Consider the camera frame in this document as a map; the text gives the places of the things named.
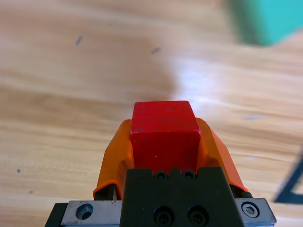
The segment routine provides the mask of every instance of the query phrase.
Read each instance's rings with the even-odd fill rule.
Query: green block
[[[246,43],[272,45],[303,28],[303,0],[229,0]]]

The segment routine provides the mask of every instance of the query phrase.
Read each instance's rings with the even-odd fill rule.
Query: black screw
[[[189,208],[188,218],[190,222],[197,227],[205,226],[209,220],[209,216],[206,210],[198,205]]]
[[[154,212],[154,219],[158,226],[169,227],[174,221],[174,213],[167,206],[160,206]]]
[[[195,179],[196,174],[193,171],[185,171],[183,173],[183,176],[185,177],[185,179]]]
[[[159,180],[166,180],[169,176],[167,175],[166,172],[160,171],[156,173],[155,177]]]

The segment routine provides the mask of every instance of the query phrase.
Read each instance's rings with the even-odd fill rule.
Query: metal plate
[[[276,218],[266,199],[248,198],[235,200],[245,227],[273,227],[275,225]],[[252,212],[252,217],[245,214],[243,209],[246,208],[246,204],[252,204],[252,207],[257,208],[258,215],[254,215],[254,212]]]
[[[122,201],[70,201],[61,225],[64,227],[118,227],[121,207]]]

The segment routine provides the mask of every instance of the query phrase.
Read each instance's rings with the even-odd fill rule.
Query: wood grain
[[[0,1],[0,226],[92,199],[138,101],[190,101],[271,202],[303,144],[303,33],[246,46],[228,18],[219,0]],[[303,226],[303,206],[270,206]]]

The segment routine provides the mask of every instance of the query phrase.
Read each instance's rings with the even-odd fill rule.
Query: screw
[[[258,207],[247,202],[242,205],[242,211],[250,218],[256,218],[259,215]]]

